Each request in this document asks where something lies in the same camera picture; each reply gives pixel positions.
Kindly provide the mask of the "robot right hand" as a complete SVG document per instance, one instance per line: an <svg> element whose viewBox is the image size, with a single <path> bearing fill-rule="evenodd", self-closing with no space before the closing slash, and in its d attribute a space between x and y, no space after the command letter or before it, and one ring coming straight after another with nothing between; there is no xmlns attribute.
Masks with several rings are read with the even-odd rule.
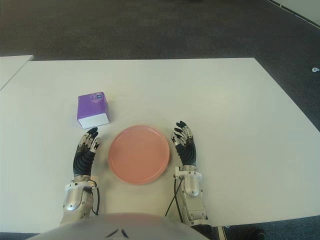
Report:
<svg viewBox="0 0 320 240"><path fill-rule="evenodd" d="M196 166L197 150L189 126L182 120L176 123L171 136L176 152L183 166Z"/></svg>

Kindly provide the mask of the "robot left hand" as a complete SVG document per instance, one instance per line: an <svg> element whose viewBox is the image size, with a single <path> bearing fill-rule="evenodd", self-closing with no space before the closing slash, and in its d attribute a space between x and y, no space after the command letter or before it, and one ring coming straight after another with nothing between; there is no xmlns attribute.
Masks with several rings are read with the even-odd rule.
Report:
<svg viewBox="0 0 320 240"><path fill-rule="evenodd" d="M93 127L80 139L73 159L74 177L91 175L92 164L101 145L101 139L98 134L98 127Z"/></svg>

